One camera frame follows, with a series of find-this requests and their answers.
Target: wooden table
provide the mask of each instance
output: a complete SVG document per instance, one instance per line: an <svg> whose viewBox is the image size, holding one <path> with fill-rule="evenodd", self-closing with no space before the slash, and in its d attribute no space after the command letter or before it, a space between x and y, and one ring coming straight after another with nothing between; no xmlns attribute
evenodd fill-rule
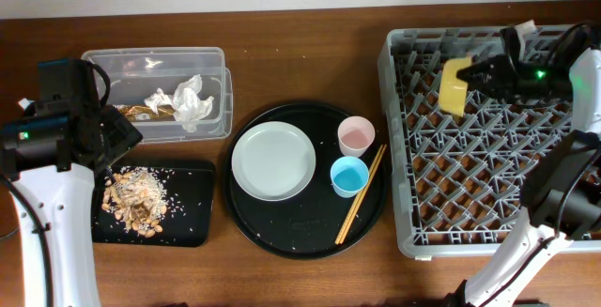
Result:
<svg viewBox="0 0 601 307"><path fill-rule="evenodd" d="M376 61L386 34L411 27L601 21L600 1L314 11L178 14L0 22L0 120L21 115L15 102L37 96L38 61L79 57L92 49L217 46L234 84L234 132L273 104L321 100L373 120L380 134ZM207 159L221 171L229 139L138 146L136 155ZM287 260L246 239L227 216L220 185L207 244L200 248L95 244L105 306L357 306L384 300L440 299L476 273L486 257L418 262L396 247L389 203L373 230L345 253L316 261ZM0 235L16 226L0 193ZM23 304L19 237L0 242L0 300ZM601 254L555 257L522 293L553 306L601 300Z"/></svg>

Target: chopsticks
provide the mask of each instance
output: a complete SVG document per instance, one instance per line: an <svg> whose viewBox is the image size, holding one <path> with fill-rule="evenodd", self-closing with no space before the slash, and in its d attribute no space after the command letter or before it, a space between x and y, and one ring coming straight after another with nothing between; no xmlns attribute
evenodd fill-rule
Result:
<svg viewBox="0 0 601 307"><path fill-rule="evenodd" d="M347 238L348 230L353 224L353 218L357 215L357 212L359 211L359 207L363 202L363 198L365 197L367 190L369 190L369 186L371 185L372 180L374 179L374 175L378 171L379 163L381 162L382 156L384 156L385 151L386 145L379 147L378 153L376 154L374 161L372 161L372 165L369 167L369 180L367 180L367 185L365 185L365 187L355 196L355 201L353 202L353 205L348 211L345 223L342 224L340 232L338 233L338 237L336 237L336 245L341 245L345 241L345 238Z"/></svg>

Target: round tray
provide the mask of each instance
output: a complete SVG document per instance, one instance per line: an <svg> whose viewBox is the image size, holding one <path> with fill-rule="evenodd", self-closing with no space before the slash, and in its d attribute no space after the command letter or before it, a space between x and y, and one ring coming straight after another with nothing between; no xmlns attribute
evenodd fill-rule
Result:
<svg viewBox="0 0 601 307"><path fill-rule="evenodd" d="M330 181L330 167L342 157L336 132L349 114L315 102L282 105L248 123L234 138L223 163L223 197L240 231L252 242L277 255L293 259L330 256L357 243L376 223L385 203L387 167L383 162L365 195L347 239L334 241L352 206L353 198L338 196ZM316 170L307 187L290 199L266 202L253 198L232 174L232 152L242 134L268 121L282 121L302 130L316 150ZM369 167L378 152L374 142L363 154Z"/></svg>

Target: crumpled tissue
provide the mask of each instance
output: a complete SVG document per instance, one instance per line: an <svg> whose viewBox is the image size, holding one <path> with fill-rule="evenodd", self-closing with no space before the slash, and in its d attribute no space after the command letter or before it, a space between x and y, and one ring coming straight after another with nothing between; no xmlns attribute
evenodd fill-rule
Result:
<svg viewBox="0 0 601 307"><path fill-rule="evenodd" d="M200 120L210 114L213 108L214 98L211 96L206 100L200 100L198 93L203 87L203 79L200 75L194 75L188 82L177 86L173 96L165 95L158 88L157 92L144 100L144 104L156 114L160 105L171 105L174 110L173 117L176 121ZM196 132L195 124L183 124L187 132Z"/></svg>

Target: pile of nuts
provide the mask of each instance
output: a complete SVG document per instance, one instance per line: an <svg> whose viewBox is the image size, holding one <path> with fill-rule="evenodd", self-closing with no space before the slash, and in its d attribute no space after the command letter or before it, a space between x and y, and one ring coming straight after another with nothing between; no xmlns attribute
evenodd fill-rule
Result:
<svg viewBox="0 0 601 307"><path fill-rule="evenodd" d="M123 175L114 173L113 177L116 183L107 180L101 208L124 222L126 231L133 229L141 237L162 232L160 222L167 202L161 182L144 168Z"/></svg>

